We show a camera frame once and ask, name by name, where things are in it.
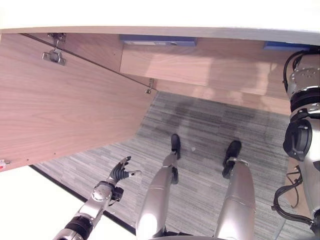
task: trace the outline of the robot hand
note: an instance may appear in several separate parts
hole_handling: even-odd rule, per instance
[[[141,174],[141,171],[126,171],[130,156],[122,159],[111,171],[107,180],[100,181],[91,193],[90,198],[84,203],[73,219],[62,229],[53,240],[87,240],[92,230],[98,224],[110,200],[119,202],[124,190],[116,187],[117,183],[128,177]]]
[[[107,182],[112,183],[113,185],[116,185],[120,180],[126,179],[132,176],[137,176],[141,174],[141,171],[135,170],[135,171],[126,171],[125,166],[129,164],[129,161],[131,159],[131,156],[127,156],[124,159],[122,159],[111,171]]]

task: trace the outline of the cabinet hinge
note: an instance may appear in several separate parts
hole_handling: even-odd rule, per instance
[[[55,48],[49,52],[44,52],[42,59],[62,66],[66,65],[67,60],[62,57],[62,45],[66,42],[67,35],[62,32],[51,32],[48,33],[48,36],[53,38]]]
[[[145,91],[146,94],[150,94],[151,93],[151,90],[154,86],[154,83],[155,83],[155,79],[154,78],[150,78],[149,79],[149,88]]]

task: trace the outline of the metallic robot limb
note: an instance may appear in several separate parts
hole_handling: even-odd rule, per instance
[[[111,171],[106,181],[100,181],[93,189],[90,198],[74,215],[73,219],[62,229],[53,240],[87,240],[98,224],[110,200],[119,201],[124,190],[116,184],[141,171],[125,171],[130,156],[122,159]]]
[[[164,235],[170,186],[177,183],[177,154],[172,152],[164,159],[161,169],[154,176],[146,192],[136,221],[137,240],[148,240]]]
[[[234,162],[229,187],[220,212],[214,237],[220,239],[253,240],[256,214],[255,190],[247,162]]]
[[[283,70],[283,83],[291,103],[290,124],[285,133],[283,149],[299,161],[302,178],[291,186],[281,187],[274,195],[272,209],[292,221],[306,223],[320,236],[320,48],[291,55]],[[287,80],[287,66],[293,60],[293,73]],[[303,182],[310,214],[292,215],[283,211],[278,202],[281,194]]]

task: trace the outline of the wire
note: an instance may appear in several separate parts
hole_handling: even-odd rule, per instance
[[[280,205],[279,205],[279,197],[284,194],[285,192],[299,186],[302,183],[302,175],[301,175],[301,171],[299,166],[296,166],[298,173],[300,174],[299,178],[295,180],[295,183],[292,185],[288,185],[288,186],[282,186],[280,187],[274,194],[274,199],[273,199],[273,206],[271,206],[271,209],[276,211],[281,217],[291,220],[291,221],[296,221],[296,222],[301,222],[301,223],[305,223],[308,224],[309,226],[313,225],[313,221],[312,219],[306,217],[306,216],[302,216],[302,215],[296,215],[296,214],[292,214],[289,212],[284,211]]]
[[[116,202],[119,202],[120,198],[117,198],[116,200],[114,200],[113,203],[109,204],[108,207],[112,206],[113,204],[115,204]]]
[[[298,174],[299,172],[296,171],[296,172],[289,172],[286,174],[286,177],[289,179],[290,183],[293,185],[294,182],[291,180],[291,178],[289,177],[289,175],[292,175],[292,174]],[[294,190],[295,190],[295,193],[296,193],[296,204],[294,206],[291,205],[291,208],[296,208],[299,204],[299,193],[298,193],[298,190],[297,190],[297,187],[295,186],[294,187]]]
[[[295,56],[301,55],[303,56],[303,54],[307,53],[308,51],[306,50],[302,50],[302,51],[297,51],[294,54],[292,54],[285,62],[284,67],[283,67],[283,84],[284,84],[284,88],[285,91],[288,92],[288,80],[287,80],[287,68],[288,68],[288,64],[290,63],[291,59],[293,59]]]
[[[310,50],[297,51],[297,52],[293,53],[291,56],[289,56],[289,58],[285,61],[285,64],[283,67],[283,81],[282,82],[284,84],[284,88],[285,88],[286,92],[288,92],[287,68],[288,68],[290,61],[294,57],[298,56],[293,60],[293,63],[292,63],[292,70],[295,71],[297,65],[300,63],[300,61],[304,55],[313,55],[313,54],[320,54],[320,47],[316,46],[316,47],[311,48]]]

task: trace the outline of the gray carpet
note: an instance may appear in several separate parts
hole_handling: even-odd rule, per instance
[[[239,139],[239,157],[251,164],[255,187],[255,239],[273,240],[282,218],[270,206],[287,170],[282,142],[288,121],[280,114],[159,92],[133,139],[36,167],[88,198],[119,160],[132,156],[127,169],[142,170],[142,175],[118,184],[124,188],[123,198],[108,211],[134,227],[148,185],[170,151],[170,136],[178,133],[182,144],[179,184],[171,186],[166,227],[212,236],[228,187],[221,175],[222,160],[229,143]],[[291,211],[285,199],[280,200]],[[306,224],[287,221],[278,239],[309,236],[312,232]]]

